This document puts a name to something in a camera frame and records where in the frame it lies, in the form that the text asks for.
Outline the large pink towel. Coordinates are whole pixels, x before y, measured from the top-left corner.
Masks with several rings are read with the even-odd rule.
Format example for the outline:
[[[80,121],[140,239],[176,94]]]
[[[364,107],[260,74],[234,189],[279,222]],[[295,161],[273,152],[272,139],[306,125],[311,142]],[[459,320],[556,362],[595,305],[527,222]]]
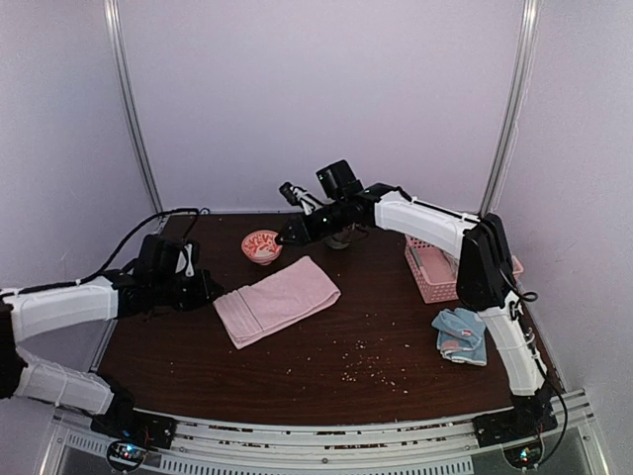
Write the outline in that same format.
[[[327,274],[304,256],[214,302],[233,345],[242,349],[336,303],[340,290]]]

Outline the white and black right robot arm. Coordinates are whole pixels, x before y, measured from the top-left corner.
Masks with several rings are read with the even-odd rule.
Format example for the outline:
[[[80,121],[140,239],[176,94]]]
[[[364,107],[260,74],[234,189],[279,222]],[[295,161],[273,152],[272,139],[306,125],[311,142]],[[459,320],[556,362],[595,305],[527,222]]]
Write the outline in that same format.
[[[490,332],[504,364],[512,408],[507,428],[525,437],[552,414],[553,387],[534,341],[522,322],[528,296],[517,289],[513,259],[499,216],[458,213],[411,197],[402,187],[365,187],[341,159],[316,174],[327,201],[289,182],[281,195],[302,213],[289,219],[275,238],[279,245],[308,245],[358,225],[398,232],[425,241],[458,260],[456,292]]]

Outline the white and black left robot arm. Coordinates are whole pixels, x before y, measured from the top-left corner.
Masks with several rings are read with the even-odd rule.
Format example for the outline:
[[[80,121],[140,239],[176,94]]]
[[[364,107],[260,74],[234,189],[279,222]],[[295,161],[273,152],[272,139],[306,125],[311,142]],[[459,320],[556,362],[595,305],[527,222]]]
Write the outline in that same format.
[[[25,397],[88,414],[121,439],[142,429],[133,396],[118,384],[33,355],[20,342],[91,322],[148,315],[157,308],[188,312],[224,292],[198,265],[199,244],[157,235],[144,238],[138,257],[81,280],[1,293],[1,396]]]

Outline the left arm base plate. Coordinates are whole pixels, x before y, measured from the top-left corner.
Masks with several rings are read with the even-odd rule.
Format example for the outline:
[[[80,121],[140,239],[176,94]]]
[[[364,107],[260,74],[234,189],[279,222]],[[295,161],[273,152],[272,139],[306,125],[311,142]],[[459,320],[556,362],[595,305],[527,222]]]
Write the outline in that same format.
[[[125,427],[105,415],[91,416],[90,428],[108,437],[131,442],[143,448],[169,449],[177,429],[175,419],[134,410]]]

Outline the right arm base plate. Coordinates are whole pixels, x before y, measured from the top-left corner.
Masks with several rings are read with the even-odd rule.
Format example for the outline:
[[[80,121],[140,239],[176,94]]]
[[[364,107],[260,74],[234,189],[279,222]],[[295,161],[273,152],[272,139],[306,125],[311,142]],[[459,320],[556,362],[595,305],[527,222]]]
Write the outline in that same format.
[[[558,427],[557,418],[552,414],[537,418],[517,409],[479,415],[472,419],[472,424],[479,447],[534,438]]]

